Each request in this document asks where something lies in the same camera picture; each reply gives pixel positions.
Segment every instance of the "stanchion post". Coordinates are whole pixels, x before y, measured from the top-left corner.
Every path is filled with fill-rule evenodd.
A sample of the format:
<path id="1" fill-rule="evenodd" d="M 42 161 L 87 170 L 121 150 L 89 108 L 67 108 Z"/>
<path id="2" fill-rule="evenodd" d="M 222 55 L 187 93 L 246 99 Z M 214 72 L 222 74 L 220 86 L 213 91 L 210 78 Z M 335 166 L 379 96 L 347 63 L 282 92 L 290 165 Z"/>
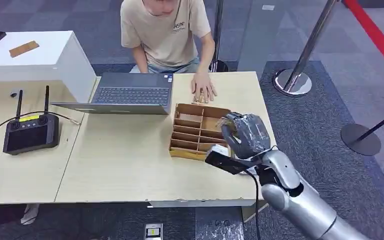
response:
<path id="1" fill-rule="evenodd" d="M 303 70 L 336 2 L 337 0 L 327 0 L 295 67 L 293 69 L 280 70 L 274 75 L 273 84 L 281 93 L 299 97 L 311 90 L 312 81 Z"/>
<path id="2" fill-rule="evenodd" d="M 347 124 L 340 130 L 340 137 L 343 143 L 354 152 L 373 156 L 378 154 L 382 147 L 381 140 L 374 131 L 383 125 L 384 119 L 370 129 L 356 123 Z"/>
<path id="3" fill-rule="evenodd" d="M 212 56 L 210 71 L 212 73 L 215 73 L 218 71 L 218 69 L 224 69 L 225 63 L 219 61 L 219 48 L 220 48 L 220 38 L 222 36 L 222 16 L 223 16 L 223 5 L 224 0 L 217 0 L 217 8 L 215 10 L 215 23 L 214 23 L 214 43 L 215 43 L 215 50 L 214 55 Z"/>

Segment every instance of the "cardboard organizer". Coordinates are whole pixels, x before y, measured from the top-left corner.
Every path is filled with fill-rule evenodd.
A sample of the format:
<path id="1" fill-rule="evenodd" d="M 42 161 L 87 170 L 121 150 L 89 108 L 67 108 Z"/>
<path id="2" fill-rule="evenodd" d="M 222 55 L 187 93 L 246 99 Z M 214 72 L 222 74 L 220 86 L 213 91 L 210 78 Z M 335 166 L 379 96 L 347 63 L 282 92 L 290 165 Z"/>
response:
<path id="1" fill-rule="evenodd" d="M 218 121 L 229 109 L 197 104 L 177 104 L 169 152 L 172 157 L 204 161 L 215 144 L 228 147 Z"/>

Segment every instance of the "desk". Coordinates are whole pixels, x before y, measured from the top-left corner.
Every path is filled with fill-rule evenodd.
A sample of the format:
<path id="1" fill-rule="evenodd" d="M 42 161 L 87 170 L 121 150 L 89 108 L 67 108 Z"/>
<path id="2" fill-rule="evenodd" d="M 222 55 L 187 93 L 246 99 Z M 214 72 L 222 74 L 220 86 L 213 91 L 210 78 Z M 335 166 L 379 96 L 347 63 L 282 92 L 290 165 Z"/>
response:
<path id="1" fill-rule="evenodd" d="M 23 89 L 22 114 L 43 110 L 46 85 L 50 88 L 50 101 L 75 101 L 62 81 L 1 81 L 0 123 L 16 114 L 18 98 L 10 97 L 14 90 Z M 84 115 L 53 106 L 49 110 L 78 122 Z M 16 156 L 2 152 L 6 127 L 0 127 L 0 204 L 54 202 L 80 128 L 62 117 L 59 124 L 60 143 L 57 147 Z"/>
<path id="2" fill-rule="evenodd" d="M 211 106 L 259 115 L 275 137 L 255 72 L 210 73 Z M 255 184 L 202 161 L 171 157 L 177 103 L 190 103 L 193 74 L 175 74 L 171 115 L 85 114 L 56 202 L 150 202 L 154 207 L 249 206 Z"/>

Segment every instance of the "stanchion base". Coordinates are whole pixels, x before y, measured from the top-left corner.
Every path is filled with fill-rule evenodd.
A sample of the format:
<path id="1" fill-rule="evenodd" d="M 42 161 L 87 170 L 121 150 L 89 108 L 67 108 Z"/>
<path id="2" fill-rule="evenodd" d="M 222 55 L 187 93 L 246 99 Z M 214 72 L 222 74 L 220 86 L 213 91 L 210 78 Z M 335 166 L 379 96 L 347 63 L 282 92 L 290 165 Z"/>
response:
<path id="1" fill-rule="evenodd" d="M 311 79 L 307 74 L 303 72 L 299 75 L 298 79 L 296 80 L 295 86 L 293 86 L 290 91 L 284 90 L 284 86 L 288 82 L 292 72 L 293 69 L 284 69 L 276 72 L 273 77 L 274 87 L 279 90 L 279 92 L 292 97 L 300 97 L 310 92 L 312 87 Z"/>
<path id="2" fill-rule="evenodd" d="M 225 72 L 229 72 L 229 67 L 228 65 L 224 62 L 224 61 L 221 61 L 221 60 L 217 60 L 217 63 L 211 63 L 208 67 L 209 71 L 211 73 L 225 73 Z"/>
<path id="3" fill-rule="evenodd" d="M 381 151 L 382 146 L 381 140 L 375 133 L 368 135 L 361 141 L 356 141 L 368 130 L 369 128 L 363 125 L 351 123 L 340 130 L 340 137 L 345 145 L 354 152 L 365 156 L 373 156 Z"/>

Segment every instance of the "printed logo on shirt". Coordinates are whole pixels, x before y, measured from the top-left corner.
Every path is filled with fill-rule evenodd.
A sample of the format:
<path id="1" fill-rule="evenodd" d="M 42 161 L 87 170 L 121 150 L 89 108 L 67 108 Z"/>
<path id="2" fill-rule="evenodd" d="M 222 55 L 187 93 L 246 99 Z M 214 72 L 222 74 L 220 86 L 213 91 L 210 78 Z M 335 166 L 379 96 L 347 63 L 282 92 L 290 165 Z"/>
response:
<path id="1" fill-rule="evenodd" d="M 175 33 L 178 33 L 182 30 L 185 29 L 185 22 L 182 21 L 182 22 L 179 22 L 179 23 L 175 23 L 174 24 L 174 27 L 173 27 L 173 31 L 171 32 L 172 34 L 175 34 Z"/>

